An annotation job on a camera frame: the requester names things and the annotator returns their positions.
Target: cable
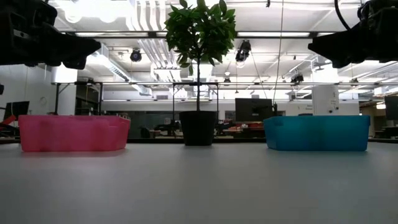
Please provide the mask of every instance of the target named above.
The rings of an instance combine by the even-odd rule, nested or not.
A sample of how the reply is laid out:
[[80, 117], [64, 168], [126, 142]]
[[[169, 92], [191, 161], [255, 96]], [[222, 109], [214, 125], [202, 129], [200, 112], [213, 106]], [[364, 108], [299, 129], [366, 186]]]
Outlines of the cable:
[[251, 57], [253, 58], [254, 68], [256, 68], [257, 76], [258, 76], [259, 79], [260, 79], [261, 88], [262, 88], [262, 90], [264, 91], [264, 94], [265, 94], [265, 96], [266, 96], [266, 99], [268, 99], [266, 90], [264, 89], [264, 86], [262, 85], [262, 80], [261, 80], [261, 76], [260, 76], [260, 74], [259, 74], [259, 70], [257, 69], [256, 61], [255, 61], [255, 59], [254, 59], [254, 54], [253, 54], [253, 52], [252, 52], [251, 50], [250, 50], [250, 53], [251, 53]]
[[276, 86], [278, 84], [278, 78], [279, 78], [279, 64], [280, 64], [280, 49], [282, 48], [282, 30], [284, 28], [284, 4], [285, 1], [282, 0], [282, 15], [280, 18], [280, 37], [279, 37], [279, 53], [278, 53], [278, 67], [276, 70], [276, 81], [275, 81], [275, 88], [274, 88], [274, 97], [272, 98], [272, 101], [275, 104], [275, 94], [276, 94]]
[[27, 73], [28, 73], [28, 67], [26, 67], [26, 78], [25, 78], [25, 93], [24, 93], [24, 100], [26, 100], [26, 88], [27, 88]]
[[339, 8], [339, 6], [338, 6], [338, 0], [335, 0], [335, 9], [336, 9], [337, 17], [339, 18], [339, 20], [341, 21], [341, 23], [343, 24], [343, 26], [344, 26], [347, 30], [351, 30], [351, 28], [349, 27], [349, 25], [346, 23], [346, 21], [344, 20], [343, 16], [341, 15], [340, 8]]
[[235, 93], [239, 93], [238, 92], [238, 63], [235, 62], [235, 72], [236, 72], [236, 92]]
[[88, 100], [88, 86], [86, 86], [86, 103], [87, 103], [87, 100]]

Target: spotlight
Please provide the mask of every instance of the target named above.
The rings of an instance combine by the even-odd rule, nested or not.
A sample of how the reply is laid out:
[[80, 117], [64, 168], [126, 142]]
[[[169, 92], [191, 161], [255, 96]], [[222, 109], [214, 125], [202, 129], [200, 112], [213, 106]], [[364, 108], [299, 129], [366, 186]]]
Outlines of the spotlight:
[[304, 77], [302, 74], [299, 73], [297, 75], [292, 76], [292, 81], [290, 81], [290, 82], [294, 83], [294, 84], [298, 84], [303, 81], [304, 81]]
[[131, 53], [131, 55], [130, 55], [130, 59], [131, 59], [133, 62], [139, 62], [139, 61], [141, 61], [142, 57], [141, 57], [140, 51], [141, 51], [140, 49], [133, 49], [133, 50], [132, 50], [132, 53]]
[[224, 79], [224, 82], [228, 82], [228, 83], [230, 83], [230, 82], [231, 82], [231, 80], [230, 80], [229, 78], [225, 78], [225, 79]]
[[251, 51], [250, 41], [243, 40], [239, 50], [236, 54], [236, 61], [237, 62], [244, 62], [249, 57], [249, 52]]

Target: plant pot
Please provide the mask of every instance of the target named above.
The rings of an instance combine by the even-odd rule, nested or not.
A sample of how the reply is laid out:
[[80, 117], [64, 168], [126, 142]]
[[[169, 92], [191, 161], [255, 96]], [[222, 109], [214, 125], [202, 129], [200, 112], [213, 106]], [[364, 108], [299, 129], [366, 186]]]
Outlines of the plant pot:
[[210, 146], [217, 122], [215, 111], [184, 111], [180, 113], [186, 146]]

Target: metal frame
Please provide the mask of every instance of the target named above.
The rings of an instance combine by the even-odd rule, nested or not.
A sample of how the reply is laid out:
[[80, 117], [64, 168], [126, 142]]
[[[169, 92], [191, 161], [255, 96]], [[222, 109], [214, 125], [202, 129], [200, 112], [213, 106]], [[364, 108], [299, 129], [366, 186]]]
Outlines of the metal frame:
[[[189, 85], [190, 82], [103, 82], [103, 85], [154, 85], [154, 86], [171, 86], [171, 85]], [[289, 83], [289, 82], [214, 82], [219, 85], [259, 85], [263, 86], [300, 86], [300, 85], [338, 85], [338, 86], [359, 86], [359, 85], [372, 85], [372, 86], [385, 86], [395, 85], [398, 86], [398, 82], [336, 82], [336, 83], [320, 83], [320, 82], [300, 82], [300, 83]]]
[[56, 93], [55, 93], [55, 109], [54, 109], [54, 113], [58, 114], [58, 101], [59, 101], [59, 95], [69, 86], [69, 85], [99, 85], [99, 94], [98, 94], [98, 114], [102, 115], [102, 102], [104, 100], [104, 83], [102, 82], [72, 82], [72, 83], [52, 83], [53, 85], [56, 85]]
[[[62, 31], [67, 34], [78, 35], [82, 37], [90, 37], [94, 39], [164, 39], [167, 31]], [[338, 31], [236, 31], [235, 39], [312, 39], [325, 34], [332, 34]]]

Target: desk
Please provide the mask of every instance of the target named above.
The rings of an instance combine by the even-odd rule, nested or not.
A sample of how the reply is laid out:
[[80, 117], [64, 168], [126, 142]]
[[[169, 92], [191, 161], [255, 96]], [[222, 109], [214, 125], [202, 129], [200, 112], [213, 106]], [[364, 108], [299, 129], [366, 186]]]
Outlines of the desk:
[[159, 135], [162, 131], [161, 130], [149, 130], [151, 138], [155, 138], [156, 135]]
[[113, 152], [19, 147], [0, 146], [3, 224], [27, 217], [39, 224], [398, 223], [396, 144], [369, 142], [368, 152], [279, 152], [265, 143], [127, 144]]
[[225, 130], [223, 130], [223, 132], [225, 132], [225, 133], [239, 133], [239, 132], [242, 132], [242, 130], [241, 129], [225, 129]]

